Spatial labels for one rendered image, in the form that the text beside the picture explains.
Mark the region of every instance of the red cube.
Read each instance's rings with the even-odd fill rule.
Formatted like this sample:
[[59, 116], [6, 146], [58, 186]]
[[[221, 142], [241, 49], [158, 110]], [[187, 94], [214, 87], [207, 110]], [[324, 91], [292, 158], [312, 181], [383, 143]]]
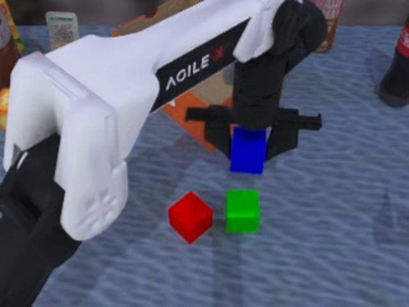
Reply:
[[193, 192], [173, 204], [168, 215], [169, 224], [188, 244], [192, 244], [213, 224], [213, 210]]

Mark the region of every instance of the brown box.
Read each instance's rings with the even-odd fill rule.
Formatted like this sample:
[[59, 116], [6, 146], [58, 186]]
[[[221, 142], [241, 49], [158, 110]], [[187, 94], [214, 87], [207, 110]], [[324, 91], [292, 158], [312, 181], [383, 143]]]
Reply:
[[[142, 31], [166, 18], [169, 18], [201, 0], [169, 0], [159, 6], [156, 14], [151, 18], [138, 17], [116, 28], [113, 36], [127, 35]], [[192, 88], [175, 99], [175, 104], [168, 104], [162, 108], [170, 118], [177, 122], [183, 129], [197, 139], [205, 148], [213, 150], [214, 147], [204, 140], [204, 124], [199, 122], [185, 122], [184, 116], [188, 107], [207, 107], [210, 104], [231, 104], [233, 93], [232, 85], [226, 84], [222, 72], [207, 78], [207, 80]]]

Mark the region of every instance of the qr code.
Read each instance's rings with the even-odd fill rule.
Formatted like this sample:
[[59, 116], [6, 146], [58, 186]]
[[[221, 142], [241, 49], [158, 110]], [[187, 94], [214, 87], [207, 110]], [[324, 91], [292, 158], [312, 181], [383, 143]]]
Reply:
[[56, 24], [53, 27], [53, 37], [56, 43], [69, 43], [74, 40], [73, 28], [70, 24]]

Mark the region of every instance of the red bottle label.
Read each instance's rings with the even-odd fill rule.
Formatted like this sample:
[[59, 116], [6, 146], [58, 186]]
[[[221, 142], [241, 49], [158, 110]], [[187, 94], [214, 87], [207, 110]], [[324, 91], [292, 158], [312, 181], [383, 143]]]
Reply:
[[405, 24], [403, 26], [396, 48], [400, 54], [406, 58], [409, 58], [409, 24]]

